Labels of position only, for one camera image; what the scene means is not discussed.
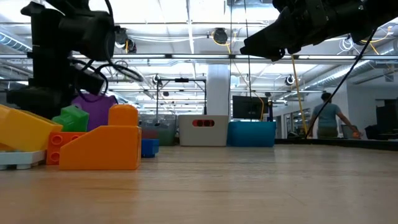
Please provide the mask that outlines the green two-stud block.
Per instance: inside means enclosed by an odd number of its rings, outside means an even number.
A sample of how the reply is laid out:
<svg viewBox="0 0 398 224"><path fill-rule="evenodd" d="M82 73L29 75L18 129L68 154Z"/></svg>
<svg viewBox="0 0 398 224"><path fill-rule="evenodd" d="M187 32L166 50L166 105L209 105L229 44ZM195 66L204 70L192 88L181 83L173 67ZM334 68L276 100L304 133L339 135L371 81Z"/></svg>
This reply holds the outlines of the green two-stud block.
<svg viewBox="0 0 398 224"><path fill-rule="evenodd" d="M173 129L160 129L158 131L160 146L174 146L175 145L175 131Z"/></svg>

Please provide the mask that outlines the blue hollow square block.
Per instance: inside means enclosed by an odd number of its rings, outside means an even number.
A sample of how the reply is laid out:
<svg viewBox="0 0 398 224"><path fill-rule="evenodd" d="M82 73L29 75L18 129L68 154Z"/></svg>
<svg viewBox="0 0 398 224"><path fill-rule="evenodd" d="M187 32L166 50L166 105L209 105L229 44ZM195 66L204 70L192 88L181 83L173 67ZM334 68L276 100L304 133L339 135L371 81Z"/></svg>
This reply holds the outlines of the blue hollow square block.
<svg viewBox="0 0 398 224"><path fill-rule="evenodd" d="M141 142L141 157L153 158L159 152L158 139L143 139Z"/></svg>

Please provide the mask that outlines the person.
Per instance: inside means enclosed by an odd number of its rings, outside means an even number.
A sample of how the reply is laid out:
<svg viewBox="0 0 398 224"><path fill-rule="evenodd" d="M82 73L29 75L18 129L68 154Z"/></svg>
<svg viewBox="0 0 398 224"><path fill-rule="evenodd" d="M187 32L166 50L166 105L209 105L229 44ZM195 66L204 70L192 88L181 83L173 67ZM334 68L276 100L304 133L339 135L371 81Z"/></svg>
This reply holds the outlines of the person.
<svg viewBox="0 0 398 224"><path fill-rule="evenodd" d="M318 120L317 137L318 138L337 138L338 137L338 123L336 117L339 117L342 122L349 126L354 132L359 130L353 126L347 117L341 112L340 107L331 102L331 93L324 92L321 95L323 103L314 107L310 126L315 124ZM308 137L313 137L313 127L308 129Z"/></svg>

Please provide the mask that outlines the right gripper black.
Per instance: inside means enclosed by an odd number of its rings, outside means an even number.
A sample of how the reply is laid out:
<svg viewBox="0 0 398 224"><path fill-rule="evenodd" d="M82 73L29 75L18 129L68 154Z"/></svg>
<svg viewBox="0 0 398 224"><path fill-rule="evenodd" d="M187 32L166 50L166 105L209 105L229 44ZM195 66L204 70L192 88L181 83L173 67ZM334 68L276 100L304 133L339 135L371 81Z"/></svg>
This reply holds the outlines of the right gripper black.
<svg viewBox="0 0 398 224"><path fill-rule="evenodd" d="M335 0L273 0L273 6L278 18L244 40L242 55L275 62L286 52L294 54L334 36Z"/></svg>

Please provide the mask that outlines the black monitor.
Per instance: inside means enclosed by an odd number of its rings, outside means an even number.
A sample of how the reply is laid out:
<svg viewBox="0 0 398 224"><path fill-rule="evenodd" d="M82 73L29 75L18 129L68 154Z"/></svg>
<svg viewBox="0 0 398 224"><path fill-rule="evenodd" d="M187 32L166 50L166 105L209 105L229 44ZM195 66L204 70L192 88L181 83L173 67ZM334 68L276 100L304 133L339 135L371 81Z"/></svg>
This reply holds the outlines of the black monitor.
<svg viewBox="0 0 398 224"><path fill-rule="evenodd" d="M233 96L233 118L236 119L261 119L268 113L268 98Z"/></svg>

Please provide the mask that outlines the yellow sloped block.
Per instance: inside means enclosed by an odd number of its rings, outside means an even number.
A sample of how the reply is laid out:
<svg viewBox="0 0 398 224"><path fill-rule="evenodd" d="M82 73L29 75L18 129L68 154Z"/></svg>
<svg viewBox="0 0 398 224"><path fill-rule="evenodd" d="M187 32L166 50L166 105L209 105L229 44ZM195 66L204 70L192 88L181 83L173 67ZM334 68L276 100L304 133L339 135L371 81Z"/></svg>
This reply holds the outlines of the yellow sloped block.
<svg viewBox="0 0 398 224"><path fill-rule="evenodd" d="M0 105L0 145L22 152L47 149L52 132L63 126L29 111Z"/></svg>

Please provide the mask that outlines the black metal table frame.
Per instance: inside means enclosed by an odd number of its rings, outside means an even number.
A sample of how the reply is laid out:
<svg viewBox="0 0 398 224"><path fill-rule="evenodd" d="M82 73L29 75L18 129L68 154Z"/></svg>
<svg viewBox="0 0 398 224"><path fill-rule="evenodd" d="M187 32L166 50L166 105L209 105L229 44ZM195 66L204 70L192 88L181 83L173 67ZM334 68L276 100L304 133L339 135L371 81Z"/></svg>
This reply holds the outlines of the black metal table frame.
<svg viewBox="0 0 398 224"><path fill-rule="evenodd" d="M398 141L358 139L276 139L275 144L325 145L398 152Z"/></svg>

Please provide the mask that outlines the black desk equipment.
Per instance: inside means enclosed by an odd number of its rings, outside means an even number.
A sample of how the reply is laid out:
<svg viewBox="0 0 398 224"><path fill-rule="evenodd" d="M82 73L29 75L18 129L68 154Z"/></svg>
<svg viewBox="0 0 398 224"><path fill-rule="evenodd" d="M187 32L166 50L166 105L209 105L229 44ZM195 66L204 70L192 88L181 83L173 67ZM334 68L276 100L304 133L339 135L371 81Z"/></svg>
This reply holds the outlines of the black desk equipment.
<svg viewBox="0 0 398 224"><path fill-rule="evenodd" d="M376 107L376 124L365 128L366 137L372 140L398 140L398 99L385 100Z"/></svg>

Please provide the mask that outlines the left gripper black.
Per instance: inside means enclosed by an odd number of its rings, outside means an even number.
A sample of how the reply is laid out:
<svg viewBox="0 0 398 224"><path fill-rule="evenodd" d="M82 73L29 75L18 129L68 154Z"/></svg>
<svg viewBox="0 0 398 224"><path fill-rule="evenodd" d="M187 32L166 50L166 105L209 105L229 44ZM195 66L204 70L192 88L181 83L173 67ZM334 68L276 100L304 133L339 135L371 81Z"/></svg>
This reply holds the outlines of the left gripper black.
<svg viewBox="0 0 398 224"><path fill-rule="evenodd" d="M6 101L19 109L52 119L59 116L61 109L71 105L74 91L52 90L27 86L6 92Z"/></svg>

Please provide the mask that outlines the green toy block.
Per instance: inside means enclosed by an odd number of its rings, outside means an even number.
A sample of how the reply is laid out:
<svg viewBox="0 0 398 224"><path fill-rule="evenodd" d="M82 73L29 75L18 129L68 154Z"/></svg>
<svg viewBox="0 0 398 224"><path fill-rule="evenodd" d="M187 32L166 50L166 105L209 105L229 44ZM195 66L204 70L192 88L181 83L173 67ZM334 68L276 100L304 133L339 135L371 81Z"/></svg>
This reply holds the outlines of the green toy block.
<svg viewBox="0 0 398 224"><path fill-rule="evenodd" d="M75 105L62 108L60 115L52 118L63 126L63 132L87 132L88 120L89 114Z"/></svg>

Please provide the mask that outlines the orange studded brick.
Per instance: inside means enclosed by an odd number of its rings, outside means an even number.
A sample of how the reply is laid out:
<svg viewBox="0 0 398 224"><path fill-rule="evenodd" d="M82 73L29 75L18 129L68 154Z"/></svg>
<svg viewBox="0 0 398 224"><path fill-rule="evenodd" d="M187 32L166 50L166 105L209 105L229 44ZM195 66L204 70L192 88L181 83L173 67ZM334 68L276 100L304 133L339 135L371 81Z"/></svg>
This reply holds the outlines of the orange studded brick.
<svg viewBox="0 0 398 224"><path fill-rule="evenodd" d="M59 165L60 162L60 148L65 144L73 141L80 136L86 134L85 132L52 132L49 135L47 144L47 165Z"/></svg>

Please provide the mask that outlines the white storage bin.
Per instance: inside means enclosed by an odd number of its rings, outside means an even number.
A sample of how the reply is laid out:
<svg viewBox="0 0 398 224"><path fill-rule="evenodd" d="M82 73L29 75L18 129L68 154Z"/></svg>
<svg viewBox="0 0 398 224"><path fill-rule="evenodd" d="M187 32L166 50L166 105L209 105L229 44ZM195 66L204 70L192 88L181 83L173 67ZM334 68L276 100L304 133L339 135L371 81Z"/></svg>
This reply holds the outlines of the white storage bin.
<svg viewBox="0 0 398 224"><path fill-rule="evenodd" d="M225 147L229 117L223 115L179 115L181 146Z"/></svg>

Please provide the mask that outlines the grey office chair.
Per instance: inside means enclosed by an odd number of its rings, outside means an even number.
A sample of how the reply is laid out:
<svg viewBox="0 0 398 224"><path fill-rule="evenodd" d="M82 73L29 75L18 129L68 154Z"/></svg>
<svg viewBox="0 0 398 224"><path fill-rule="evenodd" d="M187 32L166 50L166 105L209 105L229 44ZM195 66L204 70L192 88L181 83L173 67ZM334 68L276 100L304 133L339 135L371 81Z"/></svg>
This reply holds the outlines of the grey office chair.
<svg viewBox="0 0 398 224"><path fill-rule="evenodd" d="M354 131L346 124L341 125L341 131L345 139L354 139Z"/></svg>

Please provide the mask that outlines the pale cyan plate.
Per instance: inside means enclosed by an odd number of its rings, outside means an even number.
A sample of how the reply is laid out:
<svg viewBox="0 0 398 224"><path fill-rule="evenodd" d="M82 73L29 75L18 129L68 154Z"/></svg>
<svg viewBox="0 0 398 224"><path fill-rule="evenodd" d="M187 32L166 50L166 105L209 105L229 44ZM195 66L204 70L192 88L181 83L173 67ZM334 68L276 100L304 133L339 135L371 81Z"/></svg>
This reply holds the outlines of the pale cyan plate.
<svg viewBox="0 0 398 224"><path fill-rule="evenodd" d="M45 151L0 151L0 170L6 170L10 167L15 167L17 170L31 169L44 161L45 156Z"/></svg>

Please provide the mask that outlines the orange stepped single-stud block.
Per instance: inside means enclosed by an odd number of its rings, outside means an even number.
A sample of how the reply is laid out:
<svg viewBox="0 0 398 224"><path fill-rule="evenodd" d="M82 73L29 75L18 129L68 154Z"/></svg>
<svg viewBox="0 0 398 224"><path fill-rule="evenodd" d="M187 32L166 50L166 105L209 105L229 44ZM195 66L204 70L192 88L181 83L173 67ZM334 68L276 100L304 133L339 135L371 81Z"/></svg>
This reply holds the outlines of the orange stepped single-stud block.
<svg viewBox="0 0 398 224"><path fill-rule="evenodd" d="M59 169L136 170L141 164L141 141L138 110L132 105L113 105L106 126L60 148Z"/></svg>

